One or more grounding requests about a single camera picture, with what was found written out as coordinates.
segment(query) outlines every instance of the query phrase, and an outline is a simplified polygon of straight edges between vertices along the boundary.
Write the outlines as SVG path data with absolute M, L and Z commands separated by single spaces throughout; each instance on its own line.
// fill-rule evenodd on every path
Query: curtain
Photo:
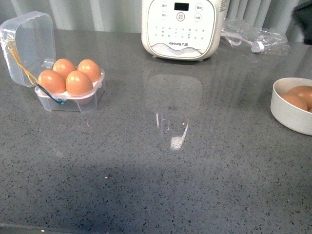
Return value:
M 227 17 L 254 27 L 277 28 L 289 41 L 303 41 L 292 20 L 294 7 L 307 0 L 228 0 Z M 30 11 L 48 13 L 65 30 L 141 32 L 141 0 L 1 0 L 0 23 Z

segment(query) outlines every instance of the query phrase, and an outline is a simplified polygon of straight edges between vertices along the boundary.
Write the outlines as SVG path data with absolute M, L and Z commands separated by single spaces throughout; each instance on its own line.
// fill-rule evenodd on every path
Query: brand logo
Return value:
M 170 42 L 169 45 L 179 45 L 179 46 L 188 46 L 188 43 L 180 43 L 180 42 Z

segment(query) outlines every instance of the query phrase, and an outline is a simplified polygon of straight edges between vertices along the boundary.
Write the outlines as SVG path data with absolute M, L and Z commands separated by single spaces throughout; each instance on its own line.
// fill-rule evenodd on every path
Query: speckled stone countertop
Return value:
M 92 59 L 90 113 L 45 111 L 0 57 L 0 224 L 74 233 L 312 233 L 312 138 L 272 116 L 273 83 L 312 78 L 285 57 L 221 44 L 203 62 L 152 58 L 140 34 L 55 31 Z

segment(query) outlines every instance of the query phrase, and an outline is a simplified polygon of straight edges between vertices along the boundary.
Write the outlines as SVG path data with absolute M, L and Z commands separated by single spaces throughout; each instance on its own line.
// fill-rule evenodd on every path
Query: egg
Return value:
M 93 84 L 90 78 L 81 71 L 72 71 L 66 79 L 67 93 L 73 97 L 80 97 L 90 93 Z
M 71 61 L 61 58 L 54 63 L 52 70 L 59 73 L 66 80 L 69 73 L 76 70 L 76 67 Z
M 304 110 L 307 111 L 307 105 L 305 103 L 305 101 L 299 97 L 296 94 L 290 94 L 290 93 L 285 93 L 285 94 L 280 94 L 281 98 L 283 98 L 286 102 Z
M 288 93 L 297 94 L 306 102 L 308 109 L 312 108 L 312 86 L 296 86 L 291 88 Z
M 86 74 L 92 82 L 98 81 L 101 77 L 101 70 L 99 66 L 90 59 L 81 61 L 77 67 L 77 70 Z
M 61 94 L 66 91 L 64 78 L 57 72 L 45 70 L 38 77 L 38 84 L 51 94 Z

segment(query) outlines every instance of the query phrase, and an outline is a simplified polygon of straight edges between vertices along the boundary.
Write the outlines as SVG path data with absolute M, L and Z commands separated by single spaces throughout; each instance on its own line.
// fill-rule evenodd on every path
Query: white bowl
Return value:
M 312 113 L 291 105 L 279 95 L 300 85 L 312 86 L 312 80 L 303 78 L 282 78 L 277 80 L 273 85 L 271 112 L 277 121 L 284 126 L 296 132 L 312 136 Z

